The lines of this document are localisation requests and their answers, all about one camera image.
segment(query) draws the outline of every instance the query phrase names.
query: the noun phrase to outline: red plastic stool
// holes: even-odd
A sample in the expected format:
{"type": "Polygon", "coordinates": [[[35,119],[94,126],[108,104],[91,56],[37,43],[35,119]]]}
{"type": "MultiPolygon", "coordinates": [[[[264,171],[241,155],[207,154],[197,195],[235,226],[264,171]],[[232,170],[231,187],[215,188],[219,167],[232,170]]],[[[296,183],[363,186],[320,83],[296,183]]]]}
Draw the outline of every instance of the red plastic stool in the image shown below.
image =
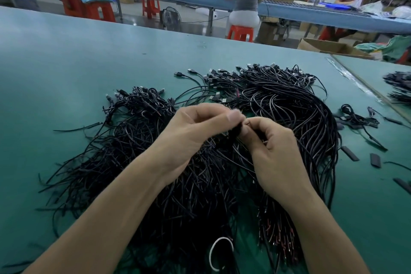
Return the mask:
{"type": "Polygon", "coordinates": [[[71,17],[85,17],[85,7],[81,0],[61,0],[64,13],[71,17]]]}
{"type": "Polygon", "coordinates": [[[85,3],[84,6],[86,18],[106,22],[116,22],[110,2],[93,1],[85,3]],[[100,18],[99,8],[101,8],[101,11],[103,12],[103,18],[100,18]]]}
{"type": "Polygon", "coordinates": [[[141,3],[143,5],[143,16],[145,12],[147,13],[147,18],[151,19],[152,15],[156,16],[157,13],[160,13],[160,2],[158,0],[141,0],[141,3]]]}
{"type": "Polygon", "coordinates": [[[234,33],[234,40],[246,41],[247,35],[250,35],[249,42],[250,43],[253,42],[254,28],[252,27],[232,25],[227,38],[231,39],[231,36],[233,35],[233,33],[234,33]]]}

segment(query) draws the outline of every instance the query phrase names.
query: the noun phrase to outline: green cloth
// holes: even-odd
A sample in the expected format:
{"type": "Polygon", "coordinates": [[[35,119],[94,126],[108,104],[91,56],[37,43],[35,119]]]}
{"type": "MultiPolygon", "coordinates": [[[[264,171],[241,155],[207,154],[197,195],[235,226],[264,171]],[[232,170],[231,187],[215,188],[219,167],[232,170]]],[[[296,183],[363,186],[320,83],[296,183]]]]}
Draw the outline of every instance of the green cloth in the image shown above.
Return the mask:
{"type": "Polygon", "coordinates": [[[411,36],[395,36],[390,39],[386,45],[378,43],[361,43],[355,48],[364,52],[370,53],[376,50],[381,50],[383,59],[387,62],[397,61],[411,45],[411,36]]]}

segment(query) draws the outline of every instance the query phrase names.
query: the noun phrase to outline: finger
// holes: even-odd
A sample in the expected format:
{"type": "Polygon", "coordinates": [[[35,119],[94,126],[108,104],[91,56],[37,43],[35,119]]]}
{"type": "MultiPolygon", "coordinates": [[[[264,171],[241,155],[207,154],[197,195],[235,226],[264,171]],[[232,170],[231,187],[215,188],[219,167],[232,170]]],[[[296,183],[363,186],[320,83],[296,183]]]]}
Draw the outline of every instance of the finger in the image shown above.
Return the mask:
{"type": "Polygon", "coordinates": [[[216,117],[221,114],[227,114],[231,110],[222,104],[217,103],[201,103],[198,105],[182,107],[181,111],[190,116],[190,118],[196,122],[200,123],[206,121],[210,118],[216,117]]]}
{"type": "Polygon", "coordinates": [[[209,137],[226,132],[233,129],[240,122],[245,120],[245,116],[239,110],[230,110],[206,121],[195,124],[197,134],[201,137],[201,141],[207,140],[209,137]]]}
{"type": "Polygon", "coordinates": [[[265,133],[267,140],[278,131],[284,128],[283,126],[277,124],[276,122],[272,121],[269,118],[265,117],[250,117],[244,122],[244,124],[248,125],[253,130],[261,130],[265,133]]]}
{"type": "Polygon", "coordinates": [[[245,124],[241,130],[239,139],[245,144],[251,155],[257,150],[267,149],[254,130],[245,124]]]}

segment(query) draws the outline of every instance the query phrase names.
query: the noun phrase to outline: factory floor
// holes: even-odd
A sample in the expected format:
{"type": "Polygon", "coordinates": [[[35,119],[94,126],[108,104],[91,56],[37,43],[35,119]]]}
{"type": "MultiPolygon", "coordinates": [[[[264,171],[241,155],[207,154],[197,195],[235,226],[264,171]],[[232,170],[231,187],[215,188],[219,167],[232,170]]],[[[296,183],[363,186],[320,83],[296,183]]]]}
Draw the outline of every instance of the factory floor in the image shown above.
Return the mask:
{"type": "MultiPolygon", "coordinates": [[[[63,4],[60,0],[37,0],[40,10],[43,12],[55,13],[64,15],[63,4]]],[[[112,4],[113,11],[118,14],[117,5],[112,4]]],[[[168,3],[160,1],[161,9],[166,7],[175,8],[181,16],[181,32],[205,35],[208,15],[198,13],[195,9],[187,6],[176,5],[175,3],[168,3]]],[[[125,24],[144,26],[149,28],[163,28],[159,22],[159,16],[153,19],[147,19],[147,17],[142,16],[142,5],[141,3],[131,3],[131,4],[121,4],[121,9],[123,13],[123,22],[125,24]]],[[[228,12],[219,12],[218,19],[213,20],[212,37],[224,38],[225,28],[227,23],[228,12]]],[[[290,29],[289,37],[285,39],[282,43],[282,47],[286,48],[297,48],[300,39],[304,37],[305,32],[298,29],[299,23],[295,22],[290,29]]],[[[341,42],[353,44],[354,40],[342,39],[341,42]]]]}

